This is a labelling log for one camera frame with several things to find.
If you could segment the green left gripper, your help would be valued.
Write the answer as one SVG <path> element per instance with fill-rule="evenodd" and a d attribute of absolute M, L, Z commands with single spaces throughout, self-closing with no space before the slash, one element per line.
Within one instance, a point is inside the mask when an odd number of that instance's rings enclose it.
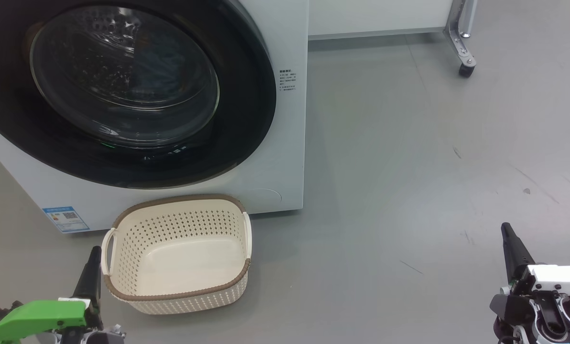
<path fill-rule="evenodd" d="M 37 300 L 20 305 L 0 320 L 0 344 L 36 337 L 41 344 L 123 344 L 121 326 L 100 319 L 101 247 L 94 246 L 73 298 Z"/>

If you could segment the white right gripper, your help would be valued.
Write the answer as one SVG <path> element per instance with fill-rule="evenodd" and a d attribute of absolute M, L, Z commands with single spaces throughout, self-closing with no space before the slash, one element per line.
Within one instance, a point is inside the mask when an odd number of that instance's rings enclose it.
<path fill-rule="evenodd" d="M 510 284 L 490 302 L 498 343 L 570 344 L 570 266 L 536 264 L 508 222 L 501 233 Z"/>

